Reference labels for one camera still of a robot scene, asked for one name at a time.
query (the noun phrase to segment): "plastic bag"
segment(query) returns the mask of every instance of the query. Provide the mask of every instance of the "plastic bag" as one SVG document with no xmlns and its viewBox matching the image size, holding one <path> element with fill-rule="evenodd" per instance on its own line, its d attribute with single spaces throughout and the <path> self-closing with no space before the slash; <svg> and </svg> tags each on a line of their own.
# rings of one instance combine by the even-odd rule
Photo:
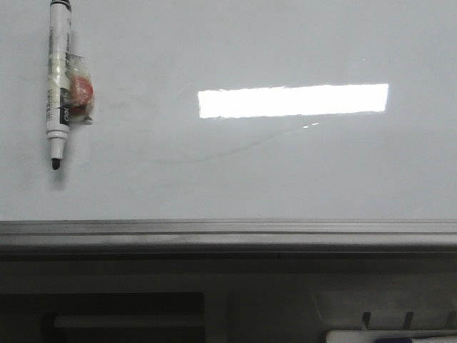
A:
<svg viewBox="0 0 457 343">
<path fill-rule="evenodd" d="M 92 124 L 94 89 L 83 57 L 70 55 L 70 123 Z"/>
</svg>

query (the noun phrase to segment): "white marker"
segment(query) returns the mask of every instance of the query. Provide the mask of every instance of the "white marker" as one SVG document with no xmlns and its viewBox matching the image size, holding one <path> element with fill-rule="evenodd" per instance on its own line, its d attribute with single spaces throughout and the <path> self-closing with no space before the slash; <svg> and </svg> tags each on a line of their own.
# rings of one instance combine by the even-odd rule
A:
<svg viewBox="0 0 457 343">
<path fill-rule="evenodd" d="M 64 158 L 69 137 L 69 53 L 71 40 L 71 6 L 69 0 L 51 1 L 49 31 L 48 104 L 46 106 L 46 135 L 51 142 L 54 170 Z"/>
<path fill-rule="evenodd" d="M 457 343 L 457 336 L 428 338 L 386 338 L 377 339 L 376 343 Z"/>
</svg>

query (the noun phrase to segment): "marker tip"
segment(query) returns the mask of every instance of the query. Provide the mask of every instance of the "marker tip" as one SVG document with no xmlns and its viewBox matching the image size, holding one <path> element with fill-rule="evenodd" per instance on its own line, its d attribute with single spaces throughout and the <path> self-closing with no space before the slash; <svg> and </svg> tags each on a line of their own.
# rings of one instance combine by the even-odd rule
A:
<svg viewBox="0 0 457 343">
<path fill-rule="evenodd" d="M 60 159 L 52 159 L 52 169 L 57 170 L 60 168 Z"/>
</svg>

